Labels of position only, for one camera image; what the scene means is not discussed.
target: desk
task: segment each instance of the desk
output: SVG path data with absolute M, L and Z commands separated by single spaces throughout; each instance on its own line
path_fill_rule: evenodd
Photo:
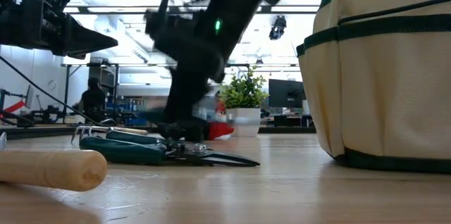
M 1 223 L 448 224 L 451 176 L 336 166 L 316 135 L 259 135 L 209 143 L 256 168 L 109 165 L 100 187 L 68 192 L 0 185 Z M 75 149 L 70 137 L 22 139 L 10 149 Z

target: canvas tool bag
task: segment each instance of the canvas tool bag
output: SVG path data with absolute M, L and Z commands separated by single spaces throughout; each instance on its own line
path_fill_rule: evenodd
M 451 0 L 323 0 L 297 53 L 335 160 L 451 173 Z

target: ceiling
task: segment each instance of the ceiling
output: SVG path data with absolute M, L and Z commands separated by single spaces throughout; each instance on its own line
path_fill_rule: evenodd
M 172 5 L 182 6 L 190 0 L 175 0 Z M 281 0 L 278 6 L 282 9 L 273 8 L 273 11 L 289 11 L 290 14 L 285 15 L 287 19 L 287 28 L 283 37 L 277 41 L 271 41 L 268 38 L 271 29 L 271 23 L 276 17 L 275 14 L 256 14 L 252 19 L 249 27 L 243 34 L 243 38 L 238 44 L 230 57 L 231 63 L 255 63 L 261 58 L 264 64 L 273 64 L 265 70 L 265 73 L 278 73 L 283 70 L 283 65 L 275 67 L 274 64 L 297 64 L 295 47 L 303 43 L 305 37 L 311 34 L 314 21 L 314 13 L 318 9 L 321 0 Z M 142 12 L 145 8 L 151 6 L 157 7 L 160 0 L 72 0 L 70 7 L 76 6 L 97 6 L 99 15 L 103 10 L 114 10 L 112 6 L 120 8 L 121 6 L 140 6 Z M 298 11 L 310 11 L 312 14 L 293 14 Z M 116 33 L 113 35 L 119 41 L 119 47 L 115 47 L 106 51 L 92 54 L 92 58 L 108 58 L 116 63 L 142 63 L 137 54 L 144 55 L 150 63 L 166 63 L 168 60 L 162 54 L 152 52 L 153 41 L 144 33 L 144 20 L 142 13 L 136 14 L 116 14 L 101 15 L 97 22 L 112 23 Z M 74 15 L 75 18 L 83 22 L 85 15 Z M 85 27 L 99 31 L 97 25 L 86 25 Z M 136 68 L 135 73 L 142 73 L 142 69 Z M 132 73 L 133 69 L 127 69 L 128 73 Z

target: computer monitor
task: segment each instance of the computer monitor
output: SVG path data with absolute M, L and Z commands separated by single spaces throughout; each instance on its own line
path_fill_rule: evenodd
M 302 101 L 307 99 L 302 82 L 270 79 L 268 84 L 270 107 L 302 108 Z
M 27 96 L 25 97 L 25 107 L 27 108 L 31 108 L 31 104 L 33 102 L 33 92 L 33 87 L 31 85 L 28 85 Z

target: white pot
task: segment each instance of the white pot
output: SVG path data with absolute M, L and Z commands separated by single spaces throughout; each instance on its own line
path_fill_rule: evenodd
M 233 125 L 232 137 L 256 137 L 260 129 L 260 108 L 231 108 L 227 111 L 228 118 L 248 118 L 246 125 Z

